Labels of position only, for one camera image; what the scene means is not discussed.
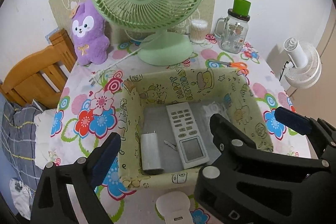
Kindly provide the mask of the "yellow cartoon fabric storage box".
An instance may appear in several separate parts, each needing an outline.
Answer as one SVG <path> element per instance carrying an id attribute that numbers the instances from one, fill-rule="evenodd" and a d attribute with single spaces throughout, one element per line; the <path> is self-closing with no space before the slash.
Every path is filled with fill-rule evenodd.
<path id="1" fill-rule="evenodd" d="M 128 190 L 142 188 L 173 189 L 193 186 L 199 169 L 149 175 L 142 170 L 140 135 L 145 117 L 144 110 L 157 110 L 182 102 L 202 102 L 220 99 L 226 103 L 230 122 L 255 142 L 257 149 L 272 152 L 273 144 L 268 133 L 260 133 L 265 127 L 259 106 L 247 81 L 232 68 L 166 70 L 144 75 L 130 76 L 122 88 L 120 102 L 121 150 L 118 154 L 118 175 Z"/>

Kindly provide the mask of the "purple plush toy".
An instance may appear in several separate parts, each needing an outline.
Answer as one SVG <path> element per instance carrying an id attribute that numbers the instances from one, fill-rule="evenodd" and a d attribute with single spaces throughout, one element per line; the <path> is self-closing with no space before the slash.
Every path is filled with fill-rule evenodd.
<path id="1" fill-rule="evenodd" d="M 81 66 L 105 62 L 110 41 L 105 35 L 105 19 L 91 0 L 78 5 L 72 17 L 71 35 L 77 61 Z"/>

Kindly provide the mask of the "clear box of floss picks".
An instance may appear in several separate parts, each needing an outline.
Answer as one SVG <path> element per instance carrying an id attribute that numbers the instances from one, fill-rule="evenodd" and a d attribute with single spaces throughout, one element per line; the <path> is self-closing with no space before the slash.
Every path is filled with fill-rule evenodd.
<path id="1" fill-rule="evenodd" d="M 229 116 L 227 114 L 227 109 L 225 106 L 219 102 L 211 102 L 208 105 L 202 106 L 203 111 L 205 112 L 205 116 L 210 118 L 214 114 L 219 114 L 224 117 L 226 120 L 229 120 Z"/>

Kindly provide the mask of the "black car key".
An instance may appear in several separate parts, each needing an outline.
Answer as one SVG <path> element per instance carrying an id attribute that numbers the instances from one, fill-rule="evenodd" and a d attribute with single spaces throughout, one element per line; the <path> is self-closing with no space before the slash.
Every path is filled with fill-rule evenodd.
<path id="1" fill-rule="evenodd" d="M 172 148 L 174 151 L 177 151 L 177 150 L 178 150 L 178 149 L 177 149 L 177 146 L 176 146 L 175 144 L 170 143 L 170 142 L 167 141 L 167 140 L 164 140 L 163 142 L 165 143 L 165 145 L 169 146 L 169 147 Z"/>

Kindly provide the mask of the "cotton swab container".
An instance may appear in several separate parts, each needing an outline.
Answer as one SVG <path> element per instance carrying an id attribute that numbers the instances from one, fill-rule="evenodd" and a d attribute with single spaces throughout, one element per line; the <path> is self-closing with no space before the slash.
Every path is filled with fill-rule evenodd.
<path id="1" fill-rule="evenodd" d="M 203 19 L 192 19 L 190 22 L 190 40 L 195 44 L 205 41 L 208 23 Z"/>

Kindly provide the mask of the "glass mug jar green lid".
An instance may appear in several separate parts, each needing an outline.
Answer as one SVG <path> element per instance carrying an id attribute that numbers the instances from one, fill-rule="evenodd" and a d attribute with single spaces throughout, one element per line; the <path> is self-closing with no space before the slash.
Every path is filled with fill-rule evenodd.
<path id="1" fill-rule="evenodd" d="M 222 50 L 230 53 L 241 51 L 249 28 L 250 7 L 249 1 L 234 0 L 233 7 L 227 11 L 227 16 L 217 20 L 214 36 Z"/>

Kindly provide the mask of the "white 45W charger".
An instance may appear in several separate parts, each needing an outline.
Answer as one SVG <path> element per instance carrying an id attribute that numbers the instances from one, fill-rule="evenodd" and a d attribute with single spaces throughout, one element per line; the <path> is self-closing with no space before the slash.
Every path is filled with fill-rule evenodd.
<path id="1" fill-rule="evenodd" d="M 161 174 L 163 167 L 159 153 L 158 136 L 156 132 L 141 135 L 140 138 L 142 170 L 147 174 Z"/>

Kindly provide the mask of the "white square power adapter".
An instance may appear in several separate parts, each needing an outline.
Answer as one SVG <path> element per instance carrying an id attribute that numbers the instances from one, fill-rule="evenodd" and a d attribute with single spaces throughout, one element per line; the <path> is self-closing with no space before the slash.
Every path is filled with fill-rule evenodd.
<path id="1" fill-rule="evenodd" d="M 185 193 L 181 191 L 166 193 L 156 200 L 155 205 L 166 224 L 193 224 L 189 211 L 190 200 Z"/>

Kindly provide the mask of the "floral tablecloth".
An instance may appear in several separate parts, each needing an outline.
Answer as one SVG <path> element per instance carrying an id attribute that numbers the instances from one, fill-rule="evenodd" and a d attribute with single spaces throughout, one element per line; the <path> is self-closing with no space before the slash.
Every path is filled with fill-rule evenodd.
<path id="1" fill-rule="evenodd" d="M 54 116 L 49 141 L 49 159 L 56 165 L 70 164 L 89 154 L 112 132 L 121 135 L 118 125 L 123 83 L 130 76 L 161 70 L 143 63 L 137 57 L 140 42 L 128 40 L 113 46 L 105 63 L 81 66 L 76 64 L 62 91 Z M 283 155 L 310 157 L 306 137 L 276 121 L 274 112 L 282 106 L 293 110 L 293 104 L 258 51 L 245 43 L 239 53 L 224 52 L 212 34 L 201 44 L 194 45 L 192 55 L 167 70 L 224 68 L 209 62 L 246 63 L 249 74 L 243 76 L 259 106 L 265 122 L 263 132 L 271 138 L 274 151 Z M 95 190 L 114 223 L 164 223 L 155 202 L 163 191 L 157 188 L 128 190 L 118 175 L 116 159 L 103 183 Z"/>

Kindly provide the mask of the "orange handled scissors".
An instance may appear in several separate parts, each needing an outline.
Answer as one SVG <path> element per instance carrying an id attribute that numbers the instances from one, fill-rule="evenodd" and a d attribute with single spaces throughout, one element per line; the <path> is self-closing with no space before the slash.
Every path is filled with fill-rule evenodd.
<path id="1" fill-rule="evenodd" d="M 217 63 L 217 64 L 220 64 L 220 65 L 225 65 L 229 68 L 235 68 L 238 71 L 240 71 L 243 75 L 248 75 L 249 74 L 248 67 L 247 67 L 246 63 L 244 63 L 244 62 L 225 62 L 225 61 L 219 61 L 219 60 L 215 60 L 215 59 L 209 59 L 209 62 Z"/>

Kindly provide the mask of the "crumpled clothes on floor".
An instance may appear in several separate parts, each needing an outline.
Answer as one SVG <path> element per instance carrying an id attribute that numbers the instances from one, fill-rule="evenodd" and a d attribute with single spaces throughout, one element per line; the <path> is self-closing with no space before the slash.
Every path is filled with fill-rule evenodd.
<path id="1" fill-rule="evenodd" d="M 9 188 L 15 208 L 23 218 L 30 220 L 33 207 L 33 195 L 30 188 L 15 178 L 10 180 Z"/>

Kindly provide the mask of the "white standing fan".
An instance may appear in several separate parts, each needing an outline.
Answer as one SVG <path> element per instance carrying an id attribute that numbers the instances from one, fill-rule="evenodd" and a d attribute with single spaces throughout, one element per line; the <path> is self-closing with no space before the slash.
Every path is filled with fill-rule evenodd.
<path id="1" fill-rule="evenodd" d="M 322 63 L 316 48 L 310 43 L 288 38 L 284 42 L 284 50 L 293 64 L 285 74 L 288 84 L 296 89 L 308 89 L 315 85 L 322 72 Z"/>

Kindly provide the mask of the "white remote control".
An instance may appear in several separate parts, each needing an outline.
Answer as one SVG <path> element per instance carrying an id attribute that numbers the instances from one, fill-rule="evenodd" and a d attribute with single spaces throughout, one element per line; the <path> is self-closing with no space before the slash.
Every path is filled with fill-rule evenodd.
<path id="1" fill-rule="evenodd" d="M 166 111 L 183 169 L 209 162 L 210 158 L 190 105 L 187 102 L 167 105 Z"/>

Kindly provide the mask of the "grey plaid blanket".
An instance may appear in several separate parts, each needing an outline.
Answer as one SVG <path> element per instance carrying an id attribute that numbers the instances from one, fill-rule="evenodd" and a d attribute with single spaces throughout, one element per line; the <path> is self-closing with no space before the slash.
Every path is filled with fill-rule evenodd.
<path id="1" fill-rule="evenodd" d="M 5 100 L 1 112 L 1 145 L 18 177 L 36 191 L 42 170 L 35 165 L 35 116 L 42 111 L 34 105 L 20 106 Z"/>

